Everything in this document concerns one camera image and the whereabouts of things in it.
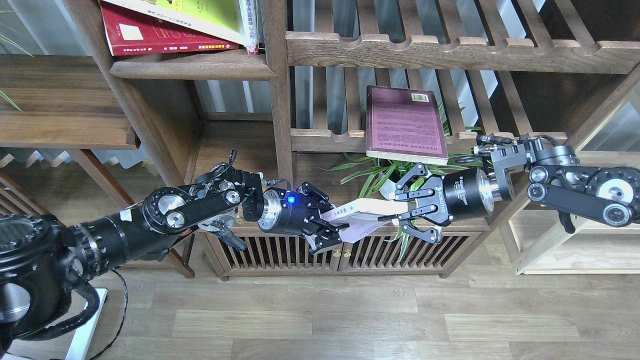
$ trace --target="green plant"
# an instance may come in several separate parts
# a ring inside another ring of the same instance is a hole
[[[444,110],[444,106],[442,102],[438,104],[438,110],[440,112],[440,118],[442,119],[443,132],[445,136],[449,136],[451,135],[451,128],[449,127],[449,120],[447,119],[447,115]],[[472,130],[472,131],[482,131],[482,129],[477,126],[467,126],[466,129]],[[359,197],[371,196],[372,193],[380,191],[380,189],[382,188],[382,186],[385,184],[387,180],[389,180],[390,178],[393,178],[397,181],[415,166],[415,163],[411,161],[386,160],[386,159],[373,158],[370,156],[363,156],[358,159],[353,159],[346,152],[344,152],[343,155],[349,162],[338,165],[333,168],[323,169],[323,170],[338,171],[338,170],[345,170],[349,168],[355,168],[368,163],[371,163],[373,165],[367,169],[356,171],[348,176],[343,177],[340,180],[340,184],[346,184],[357,177],[367,176],[367,179],[365,180],[364,185],[360,190]],[[460,156],[470,156],[470,155],[471,154],[450,153],[449,157],[458,158]],[[468,167],[482,166],[482,165],[483,164],[479,161],[474,163],[466,163],[464,165],[459,165],[459,164],[456,164],[454,160],[449,160],[449,162],[446,165],[425,164],[425,166],[427,166],[429,171],[431,171],[434,175],[444,175],[445,171],[447,170],[465,170]],[[420,178],[410,186],[409,191],[418,190],[422,186],[422,184],[424,184],[424,179]],[[389,240],[389,241],[395,241],[400,237],[402,237],[402,243],[400,245],[398,261],[401,261],[404,258],[404,255],[406,253],[406,247],[409,244],[409,235],[406,233],[403,233],[402,230],[400,230],[399,228],[396,235],[391,240]]]
[[[0,11],[0,13],[12,13],[12,12],[7,12],[7,11]],[[16,34],[19,34],[17,31],[15,31],[14,29],[8,27],[7,25],[3,24],[2,22],[0,22],[0,27],[2,28],[6,28],[9,29],[11,31],[13,31]],[[7,44],[16,47],[18,50],[22,51],[23,53],[33,57],[33,55],[29,54],[28,51],[26,51],[22,46],[18,45],[18,43],[16,43],[15,41],[11,40],[10,38],[8,38],[5,35],[0,34],[0,47],[2,47],[7,53],[10,53],[9,49],[7,49],[6,45],[3,42],[6,42]],[[22,111],[18,105],[11,100],[11,98],[9,98],[4,91],[0,90],[0,97],[2,97],[4,100],[8,101],[11,105],[13,105],[14,108]]]

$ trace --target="book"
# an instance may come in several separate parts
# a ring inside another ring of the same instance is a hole
[[[445,165],[442,120],[430,90],[367,86],[367,156]]]
[[[109,50],[114,56],[221,51],[238,44],[127,8],[100,2]]]
[[[361,198],[322,213],[320,217],[333,225],[349,224],[348,228],[339,231],[340,239],[355,243],[391,221],[378,221],[379,217],[407,211],[409,203],[405,201]]]
[[[103,0],[135,12],[153,16],[189,29],[241,44],[251,54],[257,53],[257,30],[251,36],[247,12],[241,1],[246,0]],[[255,4],[252,23],[255,24]]]

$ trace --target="wooden floor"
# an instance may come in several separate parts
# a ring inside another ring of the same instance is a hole
[[[129,309],[104,359],[639,359],[640,275],[513,275],[499,234],[450,278],[232,277],[194,248],[196,279],[126,268]],[[90,348],[122,311],[113,274]],[[64,358],[68,336],[16,341],[14,354]]]

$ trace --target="robotic arm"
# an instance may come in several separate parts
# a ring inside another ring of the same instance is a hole
[[[321,190],[305,182],[295,191],[271,187],[263,193],[263,186],[278,181],[235,169],[233,160],[234,152],[228,163],[195,184],[157,189],[144,201],[93,222],[64,227],[52,215],[0,217],[0,356],[13,339],[47,340],[84,324],[98,306],[88,281],[145,254],[161,259],[198,228],[244,250],[246,244],[230,230],[239,206],[245,219],[266,233],[304,236],[312,254],[340,245],[351,220],[327,220],[326,214],[340,208]],[[582,167],[571,147],[547,136],[479,136],[474,155],[458,161],[476,160],[483,161],[484,170],[442,177],[417,164],[397,183],[394,199],[374,200],[380,209],[374,218],[437,243],[443,226],[490,216],[494,202],[512,200],[511,174],[529,170],[529,198],[557,209],[569,232],[570,213],[614,227],[640,220],[638,169]],[[408,191],[419,177],[424,184]],[[434,227],[421,231],[412,225],[416,218]],[[87,300],[86,309],[48,326],[68,311],[71,290]]]

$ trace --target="black cable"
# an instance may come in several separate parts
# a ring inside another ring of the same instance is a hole
[[[98,354],[95,354],[93,357],[91,357],[90,360],[97,359],[102,354],[104,354],[105,351],[109,350],[109,348],[113,345],[113,343],[116,341],[116,339],[120,335],[120,331],[122,331],[122,326],[124,325],[124,319],[127,316],[127,305],[129,303],[129,292],[127,291],[127,282],[124,281],[124,278],[122,277],[122,275],[120,275],[120,273],[118,273],[116,270],[112,269],[111,271],[120,278],[120,281],[122,281],[122,286],[124,286],[124,309],[122,310],[122,320],[120,321],[120,327],[118,328],[118,332],[116,332],[116,336],[113,338],[113,340],[111,340],[111,342],[108,343],[107,346],[105,346]]]

